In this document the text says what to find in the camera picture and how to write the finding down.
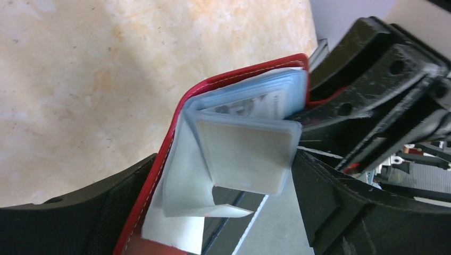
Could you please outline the red card holder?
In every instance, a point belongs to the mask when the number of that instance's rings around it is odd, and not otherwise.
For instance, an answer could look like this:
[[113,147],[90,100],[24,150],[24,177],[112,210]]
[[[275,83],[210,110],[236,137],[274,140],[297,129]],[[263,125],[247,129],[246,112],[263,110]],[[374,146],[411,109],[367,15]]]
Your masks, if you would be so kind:
[[198,120],[284,120],[307,109],[309,66],[295,54],[208,78],[180,100],[114,254],[200,254],[207,217],[240,218],[250,210],[213,199]]

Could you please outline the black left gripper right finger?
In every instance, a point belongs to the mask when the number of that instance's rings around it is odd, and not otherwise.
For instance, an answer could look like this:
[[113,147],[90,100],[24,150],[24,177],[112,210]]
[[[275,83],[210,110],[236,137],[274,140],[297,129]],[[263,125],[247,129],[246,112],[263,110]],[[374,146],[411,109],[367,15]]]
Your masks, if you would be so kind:
[[450,254],[450,208],[377,189],[301,150],[291,170],[315,254]]

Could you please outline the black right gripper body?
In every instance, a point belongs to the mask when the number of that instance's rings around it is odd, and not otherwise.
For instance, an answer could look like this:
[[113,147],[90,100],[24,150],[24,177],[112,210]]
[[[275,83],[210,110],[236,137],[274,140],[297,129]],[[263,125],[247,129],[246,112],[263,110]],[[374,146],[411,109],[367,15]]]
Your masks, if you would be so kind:
[[404,144],[450,137],[450,60],[396,24],[385,29],[387,48],[350,87],[336,170],[360,173]]

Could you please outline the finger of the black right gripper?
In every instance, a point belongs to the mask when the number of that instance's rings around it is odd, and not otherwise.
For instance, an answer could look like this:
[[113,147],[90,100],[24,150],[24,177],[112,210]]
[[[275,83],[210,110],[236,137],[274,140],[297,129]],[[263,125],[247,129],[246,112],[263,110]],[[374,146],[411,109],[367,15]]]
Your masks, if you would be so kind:
[[359,18],[311,74],[292,119],[303,141],[368,141],[404,133],[442,108],[430,91],[449,60],[395,24]]

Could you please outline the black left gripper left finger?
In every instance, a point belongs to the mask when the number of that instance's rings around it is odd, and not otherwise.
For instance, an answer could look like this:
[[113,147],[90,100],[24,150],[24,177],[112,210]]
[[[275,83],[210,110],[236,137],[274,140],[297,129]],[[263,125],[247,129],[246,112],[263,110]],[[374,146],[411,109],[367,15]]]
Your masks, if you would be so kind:
[[2,207],[1,254],[112,254],[155,157],[38,205]]

